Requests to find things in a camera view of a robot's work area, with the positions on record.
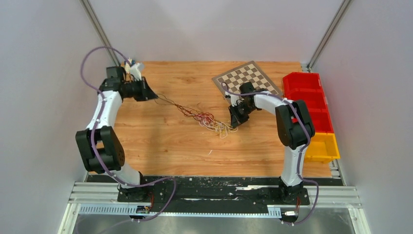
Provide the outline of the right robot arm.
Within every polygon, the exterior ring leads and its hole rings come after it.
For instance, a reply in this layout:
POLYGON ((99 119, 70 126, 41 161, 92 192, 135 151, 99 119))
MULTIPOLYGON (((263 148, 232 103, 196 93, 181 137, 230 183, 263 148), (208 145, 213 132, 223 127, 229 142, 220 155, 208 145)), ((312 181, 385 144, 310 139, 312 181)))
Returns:
POLYGON ((231 101, 228 109, 232 128, 248 121, 249 114, 255 110, 266 110, 276 117, 278 137, 285 146, 278 197, 283 203, 293 202, 303 189, 302 164, 311 138, 315 135, 305 101, 292 101, 266 89, 256 89, 251 82, 243 83, 238 94, 231 92, 225 82, 221 86, 225 97, 231 101))

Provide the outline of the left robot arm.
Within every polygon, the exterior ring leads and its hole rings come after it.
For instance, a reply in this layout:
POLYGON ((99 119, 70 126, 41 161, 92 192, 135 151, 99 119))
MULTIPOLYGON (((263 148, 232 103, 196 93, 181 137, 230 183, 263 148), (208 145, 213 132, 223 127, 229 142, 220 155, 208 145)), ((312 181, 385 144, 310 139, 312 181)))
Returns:
POLYGON ((129 70, 122 66, 108 67, 107 78, 97 91, 94 116, 86 129, 75 135, 86 171, 111 176, 119 183, 119 192, 137 202, 148 198, 149 189, 140 183, 143 175, 126 162, 113 126, 124 99, 147 101, 158 98, 141 75, 143 68, 142 63, 132 65, 129 70))

